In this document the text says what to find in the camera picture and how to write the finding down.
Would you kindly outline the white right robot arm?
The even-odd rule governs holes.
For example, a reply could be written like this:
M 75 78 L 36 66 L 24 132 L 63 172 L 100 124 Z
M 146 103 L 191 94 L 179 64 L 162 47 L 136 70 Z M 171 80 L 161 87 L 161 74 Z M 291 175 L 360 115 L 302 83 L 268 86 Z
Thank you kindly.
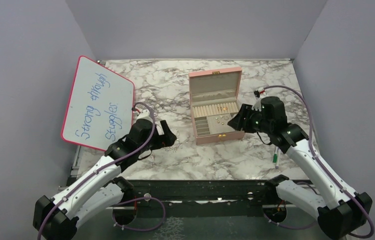
M 260 109 L 243 104 L 227 124 L 236 131 L 267 134 L 270 144 L 293 160 L 318 190 L 318 193 L 311 192 L 279 175 L 265 183 L 264 198 L 269 203 L 284 200 L 295 205 L 312 216 L 332 240 L 339 240 L 370 222 L 371 197 L 345 183 L 316 154 L 305 131 L 288 122 L 285 105 L 278 97 L 262 98 Z

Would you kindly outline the green marker pen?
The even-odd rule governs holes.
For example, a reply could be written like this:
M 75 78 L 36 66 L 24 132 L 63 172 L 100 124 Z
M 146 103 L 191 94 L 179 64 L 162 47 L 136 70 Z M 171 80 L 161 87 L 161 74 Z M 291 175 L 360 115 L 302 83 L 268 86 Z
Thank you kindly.
M 279 152 L 279 148 L 275 147 L 274 153 L 273 153 L 273 158 L 272 158 L 272 162 L 274 164 L 276 164 L 278 162 L 278 156 L 279 156 L 278 152 Z

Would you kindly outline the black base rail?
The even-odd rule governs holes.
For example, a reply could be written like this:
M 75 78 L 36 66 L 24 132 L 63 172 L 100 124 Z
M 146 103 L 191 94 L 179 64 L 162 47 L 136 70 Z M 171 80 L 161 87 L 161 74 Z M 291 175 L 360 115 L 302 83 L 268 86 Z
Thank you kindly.
M 261 217 L 286 204 L 269 180 L 131 180 L 134 203 L 113 204 L 119 219 Z

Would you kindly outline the pink-framed whiteboard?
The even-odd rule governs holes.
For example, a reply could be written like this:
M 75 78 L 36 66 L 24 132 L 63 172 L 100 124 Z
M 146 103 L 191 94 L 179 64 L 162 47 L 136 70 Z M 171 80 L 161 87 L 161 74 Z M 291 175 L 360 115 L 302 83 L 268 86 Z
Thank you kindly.
M 129 79 L 81 55 L 78 58 L 61 138 L 104 151 L 133 124 L 135 85 Z

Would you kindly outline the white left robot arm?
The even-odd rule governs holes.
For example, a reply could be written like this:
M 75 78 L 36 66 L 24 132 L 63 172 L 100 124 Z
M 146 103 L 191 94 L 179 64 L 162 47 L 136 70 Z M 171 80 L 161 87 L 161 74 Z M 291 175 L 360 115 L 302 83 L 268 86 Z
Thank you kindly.
M 139 198 L 121 173 L 140 161 L 144 152 L 174 145 L 176 135 L 165 120 L 160 124 L 162 134 L 153 120 L 137 119 L 129 133 L 112 143 L 82 177 L 53 197 L 40 197 L 33 216 L 37 239 L 71 240 L 79 227 L 103 209 L 112 205 L 135 208 Z

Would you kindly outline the pink jewelry box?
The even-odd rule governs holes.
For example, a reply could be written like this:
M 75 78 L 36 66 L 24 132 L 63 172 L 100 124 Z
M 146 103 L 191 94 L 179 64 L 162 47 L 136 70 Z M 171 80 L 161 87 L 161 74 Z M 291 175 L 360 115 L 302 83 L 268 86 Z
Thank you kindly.
M 197 145 L 241 140 L 245 136 L 244 132 L 227 125 L 240 110 L 238 94 L 242 71 L 241 67 L 230 67 L 188 74 L 191 119 Z

